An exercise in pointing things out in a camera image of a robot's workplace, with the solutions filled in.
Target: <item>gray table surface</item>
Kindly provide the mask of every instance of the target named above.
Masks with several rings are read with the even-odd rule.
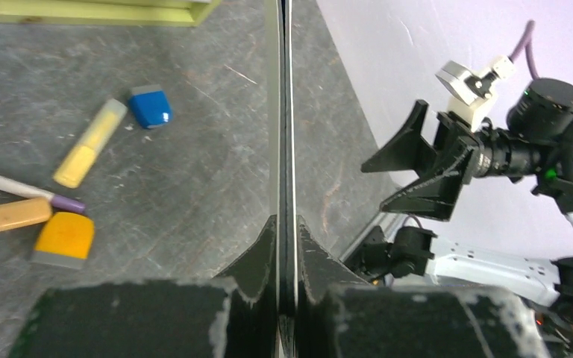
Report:
[[[362,175],[376,150],[314,1],[294,6],[298,213],[339,254],[392,192]],[[225,1],[198,28],[0,25],[0,174],[87,203],[84,269],[28,261],[41,226],[0,233],[0,356],[51,286],[209,278],[269,214],[262,1]],[[77,189],[51,176],[107,98],[160,84],[173,121],[129,115]],[[0,201],[14,197],[2,195]]]

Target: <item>yellow eraser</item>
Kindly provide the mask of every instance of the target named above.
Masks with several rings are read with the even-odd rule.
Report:
[[[54,180],[72,189],[80,186],[127,111],[121,102],[109,100],[60,165]]]
[[[40,232],[32,260],[76,269],[89,256],[92,243],[93,220],[74,213],[57,213]]]

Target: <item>blue marker cap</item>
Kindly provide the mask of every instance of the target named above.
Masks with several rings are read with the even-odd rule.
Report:
[[[170,103],[161,86],[157,84],[131,89],[128,106],[137,122],[145,129],[160,127],[172,121]]]

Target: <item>cable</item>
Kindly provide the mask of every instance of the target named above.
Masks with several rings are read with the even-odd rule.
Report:
[[[407,226],[407,222],[409,220],[413,220],[421,229],[423,228],[423,224],[421,224],[421,221],[419,220],[419,217],[413,214],[408,214],[407,218],[405,218],[405,220],[403,220],[403,224],[401,224],[401,226]]]
[[[513,49],[513,53],[510,54],[509,58],[512,62],[517,60],[522,51],[526,52],[526,63],[528,64],[528,71],[530,76],[536,80],[539,78],[539,73],[537,72],[537,67],[535,65],[535,60],[533,58],[533,30],[535,29],[535,22],[533,20],[528,21],[526,24],[526,29],[522,34],[522,38],[519,39],[517,46]]]

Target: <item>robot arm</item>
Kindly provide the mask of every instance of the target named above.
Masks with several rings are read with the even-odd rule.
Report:
[[[417,101],[401,130],[362,165],[362,172],[413,170],[419,176],[383,201],[381,211],[448,221],[472,178],[505,176],[517,183],[534,175],[532,193],[552,197],[573,227],[573,86],[533,79],[508,113],[508,129],[494,128],[485,117],[495,103],[492,84],[511,73],[508,57],[478,73],[452,62],[443,67],[437,77],[452,98],[448,110],[437,115],[433,144],[421,136],[428,104]],[[499,254],[414,227],[400,229],[393,243],[375,240],[368,246],[346,262],[364,278],[413,273],[438,285],[461,279],[502,286],[536,310],[573,324],[573,257],[550,261]]]

